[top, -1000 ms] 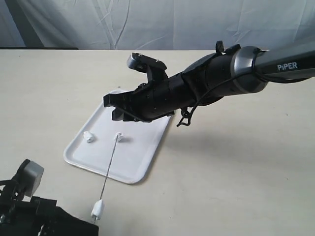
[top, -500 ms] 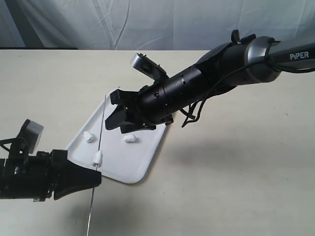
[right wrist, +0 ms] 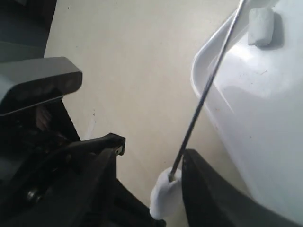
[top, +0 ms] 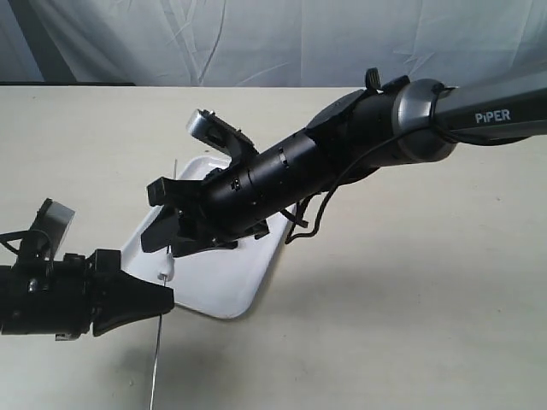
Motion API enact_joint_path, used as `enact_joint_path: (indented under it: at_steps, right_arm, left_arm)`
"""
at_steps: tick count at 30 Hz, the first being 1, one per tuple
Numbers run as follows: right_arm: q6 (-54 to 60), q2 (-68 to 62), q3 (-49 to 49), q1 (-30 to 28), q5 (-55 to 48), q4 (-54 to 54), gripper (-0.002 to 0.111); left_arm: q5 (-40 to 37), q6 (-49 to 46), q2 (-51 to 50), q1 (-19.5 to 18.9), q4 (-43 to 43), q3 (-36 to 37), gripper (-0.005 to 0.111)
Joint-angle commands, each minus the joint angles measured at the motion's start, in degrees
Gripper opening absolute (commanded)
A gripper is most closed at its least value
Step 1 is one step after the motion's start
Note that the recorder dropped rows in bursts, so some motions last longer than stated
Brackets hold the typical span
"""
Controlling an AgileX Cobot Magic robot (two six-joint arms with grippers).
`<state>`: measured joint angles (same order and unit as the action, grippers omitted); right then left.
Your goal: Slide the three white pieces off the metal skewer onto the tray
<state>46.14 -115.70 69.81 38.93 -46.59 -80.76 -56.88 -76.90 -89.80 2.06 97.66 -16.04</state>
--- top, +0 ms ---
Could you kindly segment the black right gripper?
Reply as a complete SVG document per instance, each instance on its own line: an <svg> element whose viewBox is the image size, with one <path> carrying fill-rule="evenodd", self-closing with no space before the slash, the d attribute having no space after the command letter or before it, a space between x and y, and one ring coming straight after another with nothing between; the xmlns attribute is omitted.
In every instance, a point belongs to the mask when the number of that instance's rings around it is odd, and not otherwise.
<svg viewBox="0 0 547 410"><path fill-rule="evenodd" d="M201 180L160 177L146 192L151 207L164 207L140 235L145 253L167 249L180 258L233 250L240 238L269 234L269 177L262 166L216 168Z"/></svg>

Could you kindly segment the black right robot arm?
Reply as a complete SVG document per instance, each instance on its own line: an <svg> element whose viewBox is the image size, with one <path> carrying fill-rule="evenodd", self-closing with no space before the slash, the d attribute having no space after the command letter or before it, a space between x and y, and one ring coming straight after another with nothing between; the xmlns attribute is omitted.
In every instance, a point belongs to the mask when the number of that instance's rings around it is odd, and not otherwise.
<svg viewBox="0 0 547 410"><path fill-rule="evenodd" d="M148 185L159 214L141 234L146 253L171 249L178 258L234 249L242 238L266 236L274 214L290 222L288 242L313 237L321 223L304 215L315 196L329 201L339 187L383 167L442 161L458 144L495 147L543 135L546 71L448 86L406 76L382 83L371 68L363 88L264 151L206 109L195 112L188 131L230 163L200 180L161 177Z"/></svg>

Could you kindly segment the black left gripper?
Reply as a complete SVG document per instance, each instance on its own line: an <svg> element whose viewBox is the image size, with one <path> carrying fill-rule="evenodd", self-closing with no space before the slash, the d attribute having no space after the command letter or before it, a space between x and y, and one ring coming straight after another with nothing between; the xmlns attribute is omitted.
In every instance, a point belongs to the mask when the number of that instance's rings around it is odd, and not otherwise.
<svg viewBox="0 0 547 410"><path fill-rule="evenodd" d="M71 341L91 331L100 337L173 308L173 290L122 271L119 250L1 267L3 336L53 335Z"/></svg>

